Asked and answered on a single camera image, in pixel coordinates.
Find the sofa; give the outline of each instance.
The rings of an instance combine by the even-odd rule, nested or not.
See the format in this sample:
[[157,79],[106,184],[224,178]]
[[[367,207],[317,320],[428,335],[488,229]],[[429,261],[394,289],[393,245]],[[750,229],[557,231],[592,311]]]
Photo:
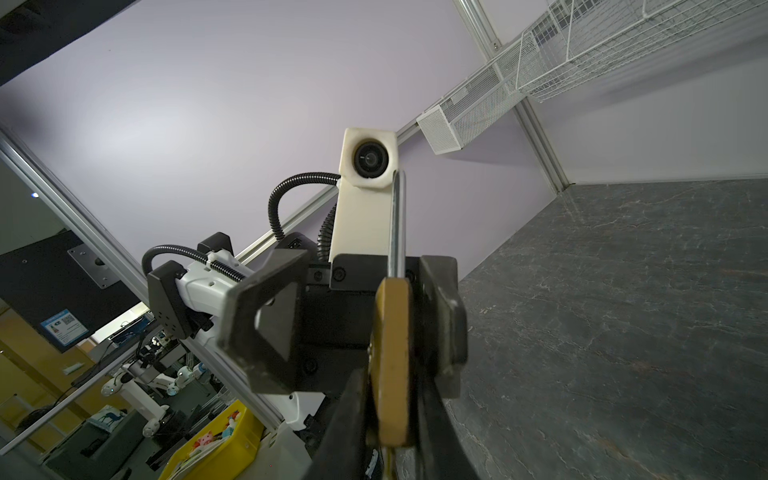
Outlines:
[[45,459],[45,465],[68,480],[109,480],[144,438],[147,420],[133,411],[112,433],[83,422]]

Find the blue and white label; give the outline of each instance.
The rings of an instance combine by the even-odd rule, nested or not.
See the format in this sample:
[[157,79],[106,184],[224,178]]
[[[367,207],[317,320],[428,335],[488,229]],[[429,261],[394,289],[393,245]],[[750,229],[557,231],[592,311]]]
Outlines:
[[41,325],[56,337],[56,340],[63,346],[69,345],[83,336],[84,333],[88,333],[88,329],[85,328],[85,325],[80,323],[69,310],[64,310],[63,312],[53,315],[51,318],[41,323]]

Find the screw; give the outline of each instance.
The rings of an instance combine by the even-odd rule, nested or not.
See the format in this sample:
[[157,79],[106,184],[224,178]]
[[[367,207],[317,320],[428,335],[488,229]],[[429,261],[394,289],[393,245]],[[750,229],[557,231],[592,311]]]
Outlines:
[[304,360],[304,372],[307,375],[312,375],[317,371],[317,361],[315,359]]
[[337,282],[340,282],[344,280],[346,277],[346,270],[344,270],[342,267],[338,266],[333,269],[333,279]]

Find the yellow bin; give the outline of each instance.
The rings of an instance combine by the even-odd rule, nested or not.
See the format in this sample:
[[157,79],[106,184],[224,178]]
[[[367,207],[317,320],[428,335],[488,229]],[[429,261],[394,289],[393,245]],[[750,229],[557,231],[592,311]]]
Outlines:
[[256,458],[261,433],[264,430],[264,425],[239,400],[226,408],[189,442],[179,448],[168,460],[159,480],[167,480],[176,470],[176,466],[189,458],[192,445],[198,438],[208,432],[216,435],[223,431],[227,425],[227,418],[236,410],[243,416],[237,421],[232,435],[207,457],[200,460],[183,478],[184,480],[210,480],[211,478],[232,480],[237,477]]

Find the qr code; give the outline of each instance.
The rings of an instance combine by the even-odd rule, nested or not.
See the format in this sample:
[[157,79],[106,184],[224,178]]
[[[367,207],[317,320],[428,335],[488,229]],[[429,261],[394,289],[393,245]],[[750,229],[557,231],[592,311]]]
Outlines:
[[71,313],[67,313],[66,315],[64,315],[64,316],[61,318],[61,321],[62,321],[62,322],[65,324],[65,325],[69,325],[69,324],[70,324],[70,323],[72,323],[72,322],[77,322],[77,321],[78,321],[78,319],[76,319],[76,318],[74,317],[74,315],[72,315]]

